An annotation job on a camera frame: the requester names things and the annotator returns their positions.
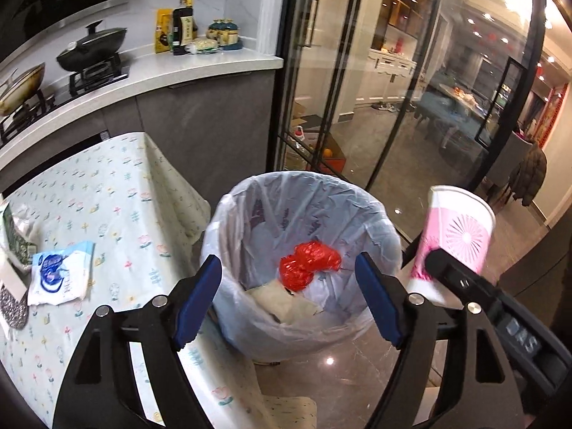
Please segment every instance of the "blue logo on packet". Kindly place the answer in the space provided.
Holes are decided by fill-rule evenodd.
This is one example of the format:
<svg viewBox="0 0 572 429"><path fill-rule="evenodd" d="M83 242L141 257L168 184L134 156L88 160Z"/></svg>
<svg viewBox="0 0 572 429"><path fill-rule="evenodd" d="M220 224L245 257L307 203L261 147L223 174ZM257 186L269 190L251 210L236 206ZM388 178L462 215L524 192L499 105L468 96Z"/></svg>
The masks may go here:
<svg viewBox="0 0 572 429"><path fill-rule="evenodd" d="M61 255L48 255L42 260L40 257L38 264L41 264L39 269L40 285L50 294L55 294L61 289L64 283L64 278L59 273L64 257Z"/></svg>

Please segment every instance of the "stove burner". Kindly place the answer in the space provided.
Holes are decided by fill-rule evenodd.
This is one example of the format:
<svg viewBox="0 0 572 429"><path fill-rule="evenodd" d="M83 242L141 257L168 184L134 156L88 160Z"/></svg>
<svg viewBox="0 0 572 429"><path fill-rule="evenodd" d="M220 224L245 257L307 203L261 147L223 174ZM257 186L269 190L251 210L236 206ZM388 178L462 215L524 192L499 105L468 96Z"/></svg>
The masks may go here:
<svg viewBox="0 0 572 429"><path fill-rule="evenodd" d="M37 102L34 103L34 97L32 97L10 116L0 119L0 147L3 147L25 128L55 108L54 95L46 98L44 93L38 89L35 97L38 99Z"/></svg>
<svg viewBox="0 0 572 429"><path fill-rule="evenodd" d="M115 53L111 58L70 75L70 95L77 97L115 82L121 77L121 60Z"/></svg>

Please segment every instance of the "trash can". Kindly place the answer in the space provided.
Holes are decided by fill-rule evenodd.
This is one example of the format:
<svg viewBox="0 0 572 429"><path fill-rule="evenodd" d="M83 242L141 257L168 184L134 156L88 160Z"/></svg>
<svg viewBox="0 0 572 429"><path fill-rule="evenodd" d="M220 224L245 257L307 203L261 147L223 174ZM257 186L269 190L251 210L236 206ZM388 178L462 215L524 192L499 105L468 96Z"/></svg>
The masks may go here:
<svg viewBox="0 0 572 429"><path fill-rule="evenodd" d="M316 273L301 293L323 311L281 324L245 291L279 278L280 259L318 240L341 255L339 271ZM222 262L213 305L222 334L243 354L273 362L353 340L373 323L356 282L356 256L367 252L384 274L401 268L399 236L383 205L336 177L275 172L236 185L218 203L207 227L201 262Z"/></svg>

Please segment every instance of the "paper cup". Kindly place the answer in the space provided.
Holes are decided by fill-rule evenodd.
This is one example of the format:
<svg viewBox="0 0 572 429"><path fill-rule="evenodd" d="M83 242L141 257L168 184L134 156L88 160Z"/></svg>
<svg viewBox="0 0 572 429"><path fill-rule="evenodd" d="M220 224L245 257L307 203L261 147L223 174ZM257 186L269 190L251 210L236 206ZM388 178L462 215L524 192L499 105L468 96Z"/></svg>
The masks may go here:
<svg viewBox="0 0 572 429"><path fill-rule="evenodd" d="M436 281L424 269L427 255L442 248L480 274L494 227L493 210L481 198L458 187L431 187L427 220L407 290L443 303Z"/></svg>

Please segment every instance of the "crumpled red plastic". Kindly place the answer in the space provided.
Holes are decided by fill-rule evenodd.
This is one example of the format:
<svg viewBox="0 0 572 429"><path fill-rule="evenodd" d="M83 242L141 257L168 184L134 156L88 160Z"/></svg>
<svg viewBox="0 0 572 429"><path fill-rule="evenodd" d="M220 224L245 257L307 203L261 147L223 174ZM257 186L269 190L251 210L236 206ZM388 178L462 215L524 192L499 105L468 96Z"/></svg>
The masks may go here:
<svg viewBox="0 0 572 429"><path fill-rule="evenodd" d="M341 256L330 246L318 242L305 242L296 246L294 256L308 271L338 271L341 265Z"/></svg>
<svg viewBox="0 0 572 429"><path fill-rule="evenodd" d="M282 285L293 292L305 289L314 279L314 273L304 269L294 255L285 256L280 260L279 271Z"/></svg>
<svg viewBox="0 0 572 429"><path fill-rule="evenodd" d="M341 256L333 248L321 242L300 243L293 255L280 260L280 279L285 288L299 292L314 279L314 272L333 269L338 271Z"/></svg>

